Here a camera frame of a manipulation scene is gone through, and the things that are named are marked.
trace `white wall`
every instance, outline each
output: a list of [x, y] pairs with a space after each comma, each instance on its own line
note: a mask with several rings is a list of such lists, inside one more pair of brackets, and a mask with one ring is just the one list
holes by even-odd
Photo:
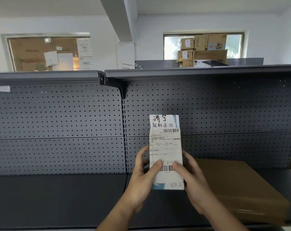
[[246, 57], [277, 64], [279, 16], [273, 14], [140, 15], [136, 60], [163, 59], [163, 33], [246, 31]]
[[291, 7], [281, 15], [281, 57], [282, 64], [291, 64]]
[[1, 34], [89, 32], [97, 70], [117, 69], [116, 34], [107, 16], [0, 18], [0, 71], [11, 71]]

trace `left hand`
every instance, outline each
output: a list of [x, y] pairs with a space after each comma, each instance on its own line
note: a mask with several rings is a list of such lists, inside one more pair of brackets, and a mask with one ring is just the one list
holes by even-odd
[[150, 194], [153, 180], [163, 165], [163, 163], [158, 160], [152, 165], [147, 173], [144, 173], [144, 166], [149, 164], [149, 159], [143, 160], [142, 156], [147, 150], [149, 150], [149, 145], [143, 147], [138, 152], [132, 177], [122, 197], [122, 199], [131, 206], [134, 213], [140, 211], [143, 202]]

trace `hand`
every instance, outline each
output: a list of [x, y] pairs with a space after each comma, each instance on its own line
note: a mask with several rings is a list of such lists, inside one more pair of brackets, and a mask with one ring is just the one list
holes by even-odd
[[134, 212], [140, 211], [143, 202], [151, 191], [153, 180], [163, 165], [158, 160], [147, 173], [144, 173], [144, 166], [149, 164], [149, 159], [143, 160], [142, 156], [147, 150], [149, 150], [149, 145], [138, 152], [132, 177], [123, 194], [123, 199], [132, 207]]
[[176, 161], [173, 162], [173, 168], [183, 177], [184, 187], [191, 204], [198, 213], [204, 214], [205, 207], [211, 202], [211, 200], [213, 200], [213, 198], [215, 198], [215, 196], [209, 188], [203, 172], [199, 168], [195, 159], [184, 150], [182, 150], [182, 153], [183, 157], [188, 160], [187, 168], [190, 172]]

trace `right hand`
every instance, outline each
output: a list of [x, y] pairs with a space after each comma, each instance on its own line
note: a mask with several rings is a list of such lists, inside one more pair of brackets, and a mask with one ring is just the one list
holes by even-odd
[[186, 157], [188, 160], [187, 168], [190, 171], [176, 161], [173, 162], [173, 168], [183, 177], [185, 190], [191, 204], [198, 213], [204, 214], [204, 209], [211, 203], [211, 201], [215, 200], [215, 196], [209, 188], [203, 172], [198, 166], [196, 160], [186, 151], [182, 150], [182, 153], [183, 157]]

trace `ceiling beam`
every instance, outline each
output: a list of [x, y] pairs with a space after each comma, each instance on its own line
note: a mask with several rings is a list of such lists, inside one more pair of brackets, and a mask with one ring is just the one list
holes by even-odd
[[137, 34], [136, 0], [100, 0], [120, 41], [133, 41]]

